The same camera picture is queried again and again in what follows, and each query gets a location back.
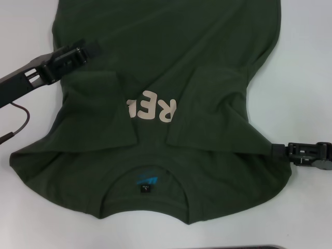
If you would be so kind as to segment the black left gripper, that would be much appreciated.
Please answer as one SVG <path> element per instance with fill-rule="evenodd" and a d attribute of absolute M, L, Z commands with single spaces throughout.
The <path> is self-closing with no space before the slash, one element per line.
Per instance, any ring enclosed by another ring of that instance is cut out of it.
<path fill-rule="evenodd" d="M 89 57 L 98 57 L 102 53 L 97 40 L 85 43 L 84 39 L 80 39 L 52 53 L 39 56 L 1 78 L 1 107 L 41 86 L 59 81 L 63 76 L 85 65 Z"/>

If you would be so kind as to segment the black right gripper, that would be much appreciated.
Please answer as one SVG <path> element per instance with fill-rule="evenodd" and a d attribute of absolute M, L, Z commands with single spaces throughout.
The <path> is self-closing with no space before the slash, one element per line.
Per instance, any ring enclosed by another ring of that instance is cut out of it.
<path fill-rule="evenodd" d="M 299 167 L 314 167 L 320 170 L 331 170 L 331 143 L 318 142 L 316 144 L 289 143 L 272 144 L 273 159 L 288 158 L 291 163 Z"/>

